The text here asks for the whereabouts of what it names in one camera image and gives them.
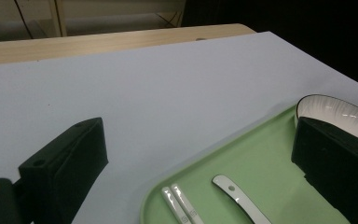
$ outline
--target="wooden table edge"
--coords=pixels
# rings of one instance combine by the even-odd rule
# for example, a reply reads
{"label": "wooden table edge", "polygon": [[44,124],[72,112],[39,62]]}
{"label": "wooden table edge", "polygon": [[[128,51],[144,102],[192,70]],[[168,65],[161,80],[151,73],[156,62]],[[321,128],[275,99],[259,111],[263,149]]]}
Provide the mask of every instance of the wooden table edge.
{"label": "wooden table edge", "polygon": [[225,24],[6,41],[0,42],[0,63],[37,61],[254,33],[242,24]]}

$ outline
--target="dark background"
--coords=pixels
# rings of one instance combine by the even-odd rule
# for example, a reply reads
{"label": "dark background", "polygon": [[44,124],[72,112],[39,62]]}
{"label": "dark background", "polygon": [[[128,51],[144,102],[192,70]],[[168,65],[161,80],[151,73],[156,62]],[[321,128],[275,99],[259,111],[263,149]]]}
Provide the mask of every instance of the dark background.
{"label": "dark background", "polygon": [[225,23],[271,31],[358,81],[358,1],[187,0],[182,26]]}

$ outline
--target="white tabletop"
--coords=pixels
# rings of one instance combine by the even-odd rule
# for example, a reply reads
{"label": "white tabletop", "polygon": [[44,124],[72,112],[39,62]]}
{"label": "white tabletop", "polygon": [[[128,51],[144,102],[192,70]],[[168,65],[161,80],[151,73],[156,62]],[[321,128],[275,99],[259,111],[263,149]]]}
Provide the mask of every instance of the white tabletop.
{"label": "white tabletop", "polygon": [[0,64],[0,177],[102,117],[110,163],[74,223],[138,223],[164,176],[301,97],[358,105],[358,83],[272,33]]}

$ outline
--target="white plate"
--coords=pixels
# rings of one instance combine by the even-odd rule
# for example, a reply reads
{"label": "white plate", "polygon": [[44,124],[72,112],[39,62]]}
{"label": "white plate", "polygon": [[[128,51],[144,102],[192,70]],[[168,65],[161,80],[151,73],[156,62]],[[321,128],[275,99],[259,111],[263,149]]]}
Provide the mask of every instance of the white plate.
{"label": "white plate", "polygon": [[295,123],[300,117],[331,123],[358,137],[358,106],[325,95],[309,95],[296,106]]}

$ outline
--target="light green tray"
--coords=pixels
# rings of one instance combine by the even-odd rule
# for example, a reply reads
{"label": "light green tray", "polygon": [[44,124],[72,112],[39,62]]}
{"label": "light green tray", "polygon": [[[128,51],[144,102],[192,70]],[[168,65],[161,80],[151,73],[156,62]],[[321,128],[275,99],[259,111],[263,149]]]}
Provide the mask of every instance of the light green tray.
{"label": "light green tray", "polygon": [[206,224],[252,223],[212,183],[216,175],[236,182],[273,224],[349,223],[291,162],[294,114],[292,107],[158,183],[144,199],[141,223],[178,223],[160,192],[173,183]]}

